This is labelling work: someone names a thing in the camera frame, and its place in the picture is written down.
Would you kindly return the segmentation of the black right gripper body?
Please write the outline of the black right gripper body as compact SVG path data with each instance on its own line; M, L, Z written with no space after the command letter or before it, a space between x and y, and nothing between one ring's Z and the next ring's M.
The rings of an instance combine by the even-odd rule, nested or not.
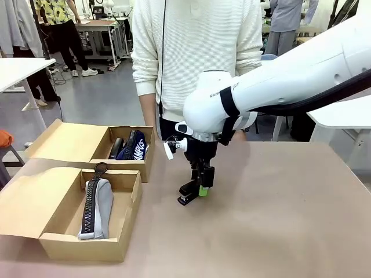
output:
M184 155L191 163L202 163L209 167L210 161L216 156L218 142L202 142L198 140L188 140L187 150Z

